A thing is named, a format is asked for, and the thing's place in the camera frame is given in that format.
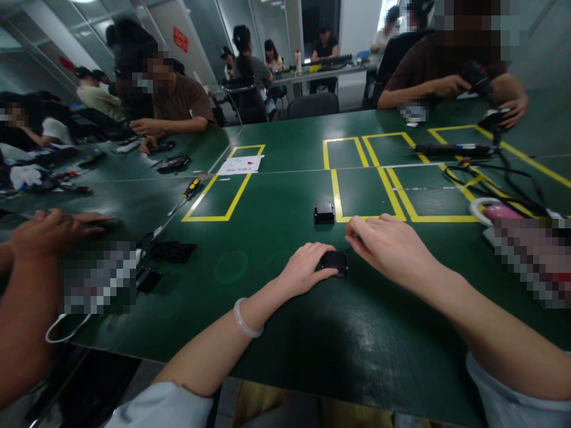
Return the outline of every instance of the white jade bangle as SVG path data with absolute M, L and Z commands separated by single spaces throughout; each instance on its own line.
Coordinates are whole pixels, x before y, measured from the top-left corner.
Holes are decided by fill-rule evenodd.
M 246 323 L 242 319 L 242 314 L 240 313 L 240 304 L 244 300 L 247 300 L 246 297 L 243 297 L 236 301 L 236 304 L 234 305 L 234 318 L 236 319 L 236 324 L 238 324 L 238 328 L 242 331 L 242 333 L 244 333 L 248 337 L 251 337 L 252 339 L 256 339 L 262 335 L 263 327 L 261 330 L 255 331 L 246 325 Z

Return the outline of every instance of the white shirt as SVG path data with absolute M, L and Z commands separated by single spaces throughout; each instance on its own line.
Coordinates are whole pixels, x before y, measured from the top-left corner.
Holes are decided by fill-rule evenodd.
M 571 426 L 571 401 L 548 401 L 519 394 L 487 373 L 472 353 L 468 373 L 480 391 L 490 428 L 565 428 Z M 145 389 L 115 410 L 106 428 L 202 428 L 212 407 L 172 382 Z
M 42 123 L 43 135 L 57 138 L 61 144 L 73 146 L 70 131 L 62 122 L 54 118 L 46 118 Z

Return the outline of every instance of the table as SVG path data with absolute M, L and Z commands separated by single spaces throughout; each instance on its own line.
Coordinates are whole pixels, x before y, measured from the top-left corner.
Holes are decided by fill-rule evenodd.
M 504 136 L 513 166 L 533 173 L 552 208 L 566 213 L 571 124 L 562 107 L 569 106 L 569 95 L 532 93 L 528 116 Z M 480 292 L 571 350 L 569 312 L 542 309 L 496 260 L 482 227 L 468 216 L 466 190 L 444 188 L 450 183 L 440 167 L 418 166 L 422 159 L 406 149 L 411 141 L 487 141 L 473 127 L 487 108 L 481 100 L 445 103 L 417 129 L 405 127 L 396 111 L 362 111 L 178 136 L 175 152 L 158 157 L 188 153 L 194 161 L 184 173 L 157 176 L 145 155 L 114 155 L 79 179 L 95 189 L 93 196 L 25 196 L 0 207 L 28 214 L 51 206 L 100 210 L 124 222 L 105 240 L 137 240 L 164 222 L 190 177 L 217 171 L 230 154 L 261 153 L 258 174 L 205 181 L 208 192 L 196 195 L 161 236 L 198 244 L 190 261 L 149 264 L 164 274 L 153 293 L 138 295 L 126 314 L 95 317 L 73 343 L 166 362 L 236 299 L 277 276 L 300 245 L 320 241 L 345 250 L 350 216 L 388 212 L 408 221 L 440 261 Z M 320 202 L 335 203 L 335 225 L 313 224 L 313 207 Z M 352 252 L 348 266 L 346 280 L 329 279 L 280 308 L 232 375 L 485 426 L 465 370 L 466 347 L 454 329 Z

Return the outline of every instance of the black electronic device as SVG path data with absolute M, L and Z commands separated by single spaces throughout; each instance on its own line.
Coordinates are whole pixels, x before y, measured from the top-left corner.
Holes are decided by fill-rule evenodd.
M 151 147 L 149 149 L 149 156 L 156 155 L 157 153 L 168 152 L 174 148 L 177 144 L 174 141 L 167 141 L 164 144 L 159 144 L 156 147 Z
M 315 224 L 334 224 L 335 211 L 330 203 L 316 205 L 313 209 L 313 220 Z
M 90 168 L 96 163 L 98 163 L 101 159 L 107 157 L 107 153 L 105 152 L 98 152 L 94 155 L 89 156 L 87 159 L 81 161 L 77 164 L 80 168 Z
M 143 268 L 137 272 L 136 287 L 137 291 L 149 294 L 158 282 L 161 280 L 162 274 L 154 270 Z
M 348 273 L 347 254 L 342 251 L 329 251 L 323 255 L 319 261 L 321 269 L 333 268 L 338 270 L 338 274 L 332 278 L 346 278 Z
M 159 174 L 169 174 L 186 169 L 190 162 L 192 159 L 188 155 L 175 156 L 158 162 L 153 166 L 153 169 Z
M 489 98 L 494 93 L 486 68 L 476 61 L 465 62 L 460 77 L 472 85 L 471 93 L 477 93 L 482 98 Z

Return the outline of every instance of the black chair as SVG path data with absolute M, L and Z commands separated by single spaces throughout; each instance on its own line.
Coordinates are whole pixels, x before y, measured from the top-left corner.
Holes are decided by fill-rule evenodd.
M 287 107 L 288 119 L 325 116 L 339 113 L 339 99 L 331 92 L 319 92 L 292 101 Z
M 235 78 L 222 82 L 222 89 L 234 105 L 238 120 L 242 125 L 269 122 L 266 103 L 271 100 L 262 98 L 263 84 L 254 77 Z
M 381 97 L 382 91 L 385 89 L 388 81 L 391 80 L 394 72 L 397 71 L 400 62 L 408 51 L 425 36 L 433 34 L 433 32 L 433 28 L 428 28 L 418 32 L 404 33 L 388 41 L 377 71 L 377 81 L 373 88 L 368 88 L 367 98 L 370 108 L 377 108 L 377 102 Z
M 76 110 L 73 112 L 72 119 L 79 124 L 86 125 L 89 123 L 96 125 L 111 141 L 123 141 L 135 136 L 135 133 L 129 128 L 126 121 L 117 122 L 96 109 Z

